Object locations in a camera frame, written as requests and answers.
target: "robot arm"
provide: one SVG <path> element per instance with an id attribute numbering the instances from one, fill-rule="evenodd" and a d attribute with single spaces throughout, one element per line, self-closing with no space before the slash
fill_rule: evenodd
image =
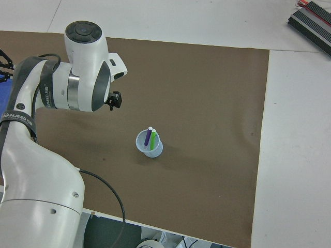
<path id="1" fill-rule="evenodd" d="M 120 94 L 109 89 L 127 69 L 117 54 L 108 53 L 100 27 L 71 23 L 65 45 L 70 63 L 30 57 L 15 68 L 0 130 L 3 247 L 72 247 L 83 207 L 84 182 L 76 168 L 31 140 L 34 108 L 91 112 L 107 102 L 120 104 Z"/>

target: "white round object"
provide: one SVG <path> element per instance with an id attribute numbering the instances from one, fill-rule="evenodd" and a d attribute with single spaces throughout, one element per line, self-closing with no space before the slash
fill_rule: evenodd
<path id="1" fill-rule="evenodd" d="M 140 243 L 137 248 L 164 248 L 164 246 L 155 240 L 147 240 Z"/>

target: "cup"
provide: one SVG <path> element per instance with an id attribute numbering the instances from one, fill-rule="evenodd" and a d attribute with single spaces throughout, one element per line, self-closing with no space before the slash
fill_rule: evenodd
<path id="1" fill-rule="evenodd" d="M 162 144 L 162 141 L 160 140 L 159 134 L 156 133 L 154 149 L 150 150 L 150 148 L 149 148 L 149 145 L 150 145 L 151 141 L 149 141 L 148 145 L 145 146 L 145 139 L 146 139 L 146 135 L 147 135 L 147 130 L 148 129 L 143 130 L 137 135 L 136 146 L 137 146 L 138 150 L 143 152 L 147 157 L 156 158 L 157 156 L 159 156 L 162 153 L 163 144 Z"/>

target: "brown mat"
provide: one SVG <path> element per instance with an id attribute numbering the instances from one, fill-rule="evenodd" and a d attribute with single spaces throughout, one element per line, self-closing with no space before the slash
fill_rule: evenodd
<path id="1" fill-rule="evenodd" d="M 67 59 L 62 34 L 0 35 L 0 48 L 15 63 L 44 53 Z M 108 42 L 128 68 L 111 87 L 123 94 L 122 107 L 39 110 L 40 144 L 106 179 L 130 220 L 250 247 L 269 51 Z M 156 159 L 135 146 L 148 126 L 164 144 Z M 83 177 L 84 207 L 121 216 L 111 192 Z"/>

